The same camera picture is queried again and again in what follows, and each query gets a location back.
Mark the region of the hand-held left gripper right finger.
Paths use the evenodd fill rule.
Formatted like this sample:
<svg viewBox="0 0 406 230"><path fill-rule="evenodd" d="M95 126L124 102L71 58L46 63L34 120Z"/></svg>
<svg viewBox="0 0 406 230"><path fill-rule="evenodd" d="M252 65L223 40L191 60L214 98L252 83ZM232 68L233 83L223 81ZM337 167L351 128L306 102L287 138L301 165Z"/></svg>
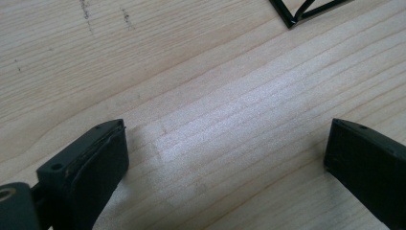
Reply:
<svg viewBox="0 0 406 230"><path fill-rule="evenodd" d="M331 122L324 164L376 218L406 230L406 146L354 122Z"/></svg>

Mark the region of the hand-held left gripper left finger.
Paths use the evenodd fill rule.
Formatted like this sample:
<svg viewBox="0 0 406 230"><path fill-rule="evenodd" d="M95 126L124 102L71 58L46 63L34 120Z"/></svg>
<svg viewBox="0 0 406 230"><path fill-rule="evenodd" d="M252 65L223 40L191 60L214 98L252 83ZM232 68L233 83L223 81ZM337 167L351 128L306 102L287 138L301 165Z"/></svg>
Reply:
<svg viewBox="0 0 406 230"><path fill-rule="evenodd" d="M122 119L92 127L36 170L54 230L92 230L128 170Z"/></svg>

